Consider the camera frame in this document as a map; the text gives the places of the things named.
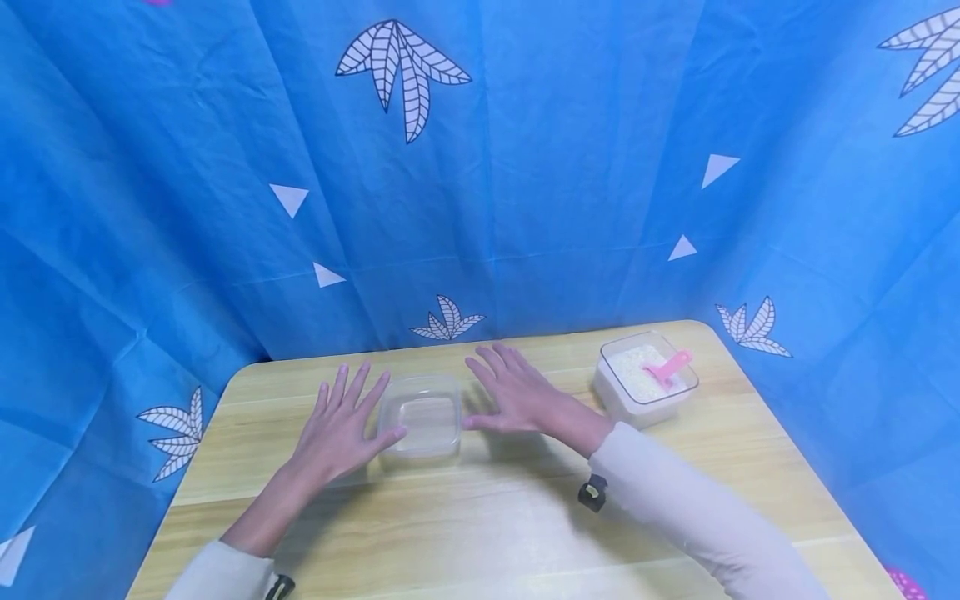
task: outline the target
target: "right hand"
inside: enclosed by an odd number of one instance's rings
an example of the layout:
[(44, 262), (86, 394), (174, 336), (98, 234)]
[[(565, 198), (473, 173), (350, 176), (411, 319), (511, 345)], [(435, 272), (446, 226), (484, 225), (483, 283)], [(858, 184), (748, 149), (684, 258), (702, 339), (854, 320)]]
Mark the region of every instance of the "right hand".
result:
[(590, 410), (570, 394), (547, 381), (515, 348), (494, 344), (480, 347), (467, 366), (496, 402), (494, 415), (472, 415), (464, 419), (465, 429), (498, 433), (536, 431), (560, 440), (589, 458), (613, 430), (613, 423)]

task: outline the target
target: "white long-sleeve shirt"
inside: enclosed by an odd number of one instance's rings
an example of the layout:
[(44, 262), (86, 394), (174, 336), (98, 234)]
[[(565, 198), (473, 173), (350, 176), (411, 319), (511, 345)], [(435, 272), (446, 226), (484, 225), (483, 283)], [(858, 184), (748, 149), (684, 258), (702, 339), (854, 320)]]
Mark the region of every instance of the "white long-sleeve shirt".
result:
[[(730, 598), (829, 600), (780, 531), (633, 427), (618, 423), (589, 464), (607, 480), (610, 502), (697, 561)], [(272, 560), (214, 541), (186, 568), (167, 600), (264, 600), (276, 581)]]

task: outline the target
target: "clear plastic container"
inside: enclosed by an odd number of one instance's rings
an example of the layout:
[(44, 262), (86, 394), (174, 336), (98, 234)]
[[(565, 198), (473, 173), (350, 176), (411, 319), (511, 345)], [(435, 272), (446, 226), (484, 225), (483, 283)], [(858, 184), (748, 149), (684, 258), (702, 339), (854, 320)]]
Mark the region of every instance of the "clear plastic container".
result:
[(377, 431), (407, 428), (407, 435), (384, 454), (398, 458), (438, 458), (460, 450), (460, 385), (443, 375), (392, 381), (380, 399)]
[(602, 346), (593, 389), (610, 416), (637, 429), (674, 417), (700, 385), (697, 373), (687, 365), (670, 378), (669, 389), (664, 389), (643, 365), (662, 365), (676, 353), (657, 331), (645, 331)]

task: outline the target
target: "pink scoop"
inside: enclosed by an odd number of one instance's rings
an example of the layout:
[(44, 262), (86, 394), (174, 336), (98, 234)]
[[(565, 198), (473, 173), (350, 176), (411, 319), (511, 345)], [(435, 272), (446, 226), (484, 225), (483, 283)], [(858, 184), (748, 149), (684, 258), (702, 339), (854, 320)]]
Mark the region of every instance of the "pink scoop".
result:
[(643, 368), (657, 379), (664, 390), (669, 390), (673, 387), (673, 382), (670, 381), (670, 377), (677, 374), (683, 367), (689, 365), (692, 360), (693, 355), (690, 354), (688, 350), (680, 350), (674, 354), (670, 360), (659, 367), (656, 365), (644, 365)]

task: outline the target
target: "white triangle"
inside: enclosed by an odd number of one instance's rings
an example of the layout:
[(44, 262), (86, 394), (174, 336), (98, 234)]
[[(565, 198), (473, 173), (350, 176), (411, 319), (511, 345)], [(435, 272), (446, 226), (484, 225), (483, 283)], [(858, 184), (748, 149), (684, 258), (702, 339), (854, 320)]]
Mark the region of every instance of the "white triangle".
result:
[(13, 585), (16, 572), (20, 570), (23, 557), (27, 554), (30, 538), (34, 536), (35, 527), (21, 532), (12, 539), (0, 543), (0, 588), (9, 588)]
[(667, 258), (667, 262), (696, 253), (697, 249), (693, 247), (693, 244), (690, 243), (690, 240), (686, 239), (685, 235), (681, 235), (680, 241), (677, 242), (677, 245), (673, 247), (673, 251), (670, 253), (670, 257)]
[(313, 263), (313, 270), (317, 273), (317, 282), (320, 283), (320, 287), (326, 287), (327, 285), (333, 285), (334, 283), (342, 283), (346, 279), (341, 276), (333, 273), (323, 265), (318, 265)]
[(704, 172), (704, 182), (700, 186), (700, 189), (704, 189), (714, 181), (717, 181), (721, 175), (730, 171), (730, 168), (737, 162), (740, 162), (740, 159), (736, 156), (710, 155), (710, 158), (707, 160), (707, 170)]
[(310, 190), (300, 189), (298, 187), (287, 187), (286, 185), (276, 185), (275, 183), (271, 183), (270, 188), (274, 190), (276, 199), (287, 209), (287, 214), (290, 215), (291, 219), (297, 216), (297, 211), (300, 210), (303, 199), (310, 193)]

